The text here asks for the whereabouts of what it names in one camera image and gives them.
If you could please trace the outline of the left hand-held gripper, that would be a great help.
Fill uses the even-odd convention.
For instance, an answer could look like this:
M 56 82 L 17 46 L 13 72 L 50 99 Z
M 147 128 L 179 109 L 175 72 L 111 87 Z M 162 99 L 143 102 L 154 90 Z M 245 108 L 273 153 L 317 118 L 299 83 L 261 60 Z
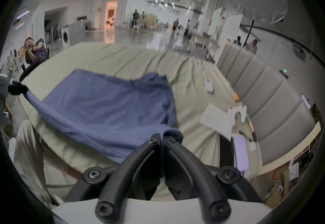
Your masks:
M 0 126 L 9 125 L 11 110 L 7 105 L 8 94 L 19 96 L 26 94 L 29 88 L 21 82 L 12 82 L 12 73 L 0 74 Z

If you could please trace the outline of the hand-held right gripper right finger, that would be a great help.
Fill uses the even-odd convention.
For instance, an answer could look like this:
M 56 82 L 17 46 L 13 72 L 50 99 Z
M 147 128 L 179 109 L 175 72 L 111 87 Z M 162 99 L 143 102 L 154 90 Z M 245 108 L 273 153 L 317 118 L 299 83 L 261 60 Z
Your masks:
M 262 203 L 237 168 L 205 165 L 172 136 L 164 137 L 164 174 L 165 184 L 176 201 L 198 198 L 207 223 L 228 220 L 233 212 L 228 199 Z

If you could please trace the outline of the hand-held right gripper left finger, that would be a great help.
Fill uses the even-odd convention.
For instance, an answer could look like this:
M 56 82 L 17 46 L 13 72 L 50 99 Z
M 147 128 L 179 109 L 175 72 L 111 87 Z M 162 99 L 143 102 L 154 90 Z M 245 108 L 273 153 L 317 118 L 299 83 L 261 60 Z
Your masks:
M 149 201 L 153 197 L 160 184 L 160 152 L 160 134 L 154 134 L 121 164 L 88 168 L 66 202 L 98 198 L 95 216 L 102 223 L 117 223 L 127 198 Z

